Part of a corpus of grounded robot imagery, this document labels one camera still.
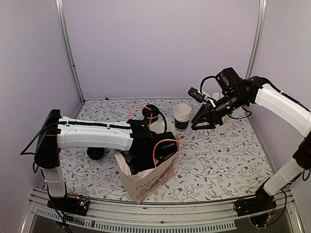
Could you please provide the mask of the stack of black paper cups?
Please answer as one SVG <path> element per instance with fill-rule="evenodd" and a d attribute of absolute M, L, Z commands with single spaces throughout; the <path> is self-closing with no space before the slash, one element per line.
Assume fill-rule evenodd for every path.
<path fill-rule="evenodd" d="M 178 132 L 184 132 L 191 117 L 192 109 L 189 105 L 180 103 L 173 109 L 175 129 Z"/>

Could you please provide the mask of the paper takeout bag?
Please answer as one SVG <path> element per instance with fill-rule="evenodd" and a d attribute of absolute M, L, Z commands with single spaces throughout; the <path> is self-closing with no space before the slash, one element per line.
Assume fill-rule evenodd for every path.
<path fill-rule="evenodd" d="M 155 191 L 172 179 L 177 171 L 179 153 L 186 145 L 184 142 L 179 141 L 174 125 L 168 123 L 160 111 L 157 121 L 152 123 L 152 117 L 150 117 L 149 121 L 146 117 L 143 120 L 148 122 L 151 131 L 156 133 L 173 132 L 177 142 L 177 152 L 155 168 L 135 174 L 127 164 L 130 161 L 128 151 L 115 151 L 121 182 L 129 196 L 138 204 L 147 200 Z"/>

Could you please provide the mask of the single black cup lid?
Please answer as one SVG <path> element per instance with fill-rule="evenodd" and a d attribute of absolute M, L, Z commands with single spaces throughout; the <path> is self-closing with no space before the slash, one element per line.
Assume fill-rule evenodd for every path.
<path fill-rule="evenodd" d="M 153 104 L 148 104 L 143 108 L 142 115 L 147 118 L 157 117 L 159 115 L 159 109 Z"/>

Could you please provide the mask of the stack of black cup lids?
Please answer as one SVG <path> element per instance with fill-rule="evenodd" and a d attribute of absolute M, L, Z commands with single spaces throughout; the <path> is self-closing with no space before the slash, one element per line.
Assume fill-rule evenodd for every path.
<path fill-rule="evenodd" d="M 105 148 L 87 148 L 87 155 L 92 160 L 99 160 L 104 156 Z"/>

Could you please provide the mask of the single black paper cup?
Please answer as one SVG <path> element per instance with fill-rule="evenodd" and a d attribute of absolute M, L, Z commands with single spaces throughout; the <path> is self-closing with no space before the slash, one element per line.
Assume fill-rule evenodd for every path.
<path fill-rule="evenodd" d="M 157 120 L 158 120 L 158 115 L 153 115 L 151 122 L 153 123 L 153 122 L 155 122 Z"/>

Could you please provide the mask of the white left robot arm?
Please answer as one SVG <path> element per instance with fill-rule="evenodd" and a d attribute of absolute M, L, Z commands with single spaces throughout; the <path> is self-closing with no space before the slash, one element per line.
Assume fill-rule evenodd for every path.
<path fill-rule="evenodd" d="M 121 122 L 95 122 L 72 119 L 53 109 L 47 116 L 35 151 L 35 163 L 43 171 L 49 194 L 62 211 L 72 207 L 72 200 L 60 167 L 61 149 L 87 147 L 91 159 L 100 159 L 104 149 L 122 151 L 127 164 L 136 173 L 158 167 L 178 151 L 174 134 L 151 130 L 151 119 L 127 119 Z"/>

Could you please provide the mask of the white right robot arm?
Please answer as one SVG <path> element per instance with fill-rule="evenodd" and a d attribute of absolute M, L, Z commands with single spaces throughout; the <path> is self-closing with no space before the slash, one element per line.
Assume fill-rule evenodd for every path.
<path fill-rule="evenodd" d="M 251 207 L 261 212 L 270 204 L 270 197 L 285 186 L 291 184 L 303 172 L 311 168 L 311 111 L 293 99 L 264 77 L 241 78 L 229 67 L 213 76 L 223 97 L 212 100 L 202 88 L 190 88 L 188 94 L 202 106 L 191 121 L 193 130 L 215 129 L 223 125 L 223 117 L 234 110 L 257 105 L 266 110 L 269 124 L 266 127 L 272 136 L 278 136 L 272 142 L 291 149 L 292 157 L 278 171 L 268 178 L 256 191 Z"/>

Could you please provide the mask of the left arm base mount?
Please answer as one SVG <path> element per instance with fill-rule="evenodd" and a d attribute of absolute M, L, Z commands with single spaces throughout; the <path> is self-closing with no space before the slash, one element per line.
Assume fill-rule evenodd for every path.
<path fill-rule="evenodd" d="M 64 213 L 86 216 L 89 209 L 89 198 L 83 195 L 69 197 L 67 194 L 62 198 L 53 198 L 49 195 L 47 206 Z"/>

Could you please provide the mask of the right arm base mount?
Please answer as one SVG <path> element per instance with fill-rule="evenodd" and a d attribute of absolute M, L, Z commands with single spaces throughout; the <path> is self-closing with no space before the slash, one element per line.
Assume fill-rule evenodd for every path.
<path fill-rule="evenodd" d="M 238 199 L 233 205 L 233 209 L 238 216 L 251 215 L 265 211 L 265 214 L 253 216 L 250 221 L 255 227 L 266 227 L 275 212 L 276 201 L 274 196 L 269 196 L 263 186 L 255 192 L 255 197 L 251 199 Z"/>

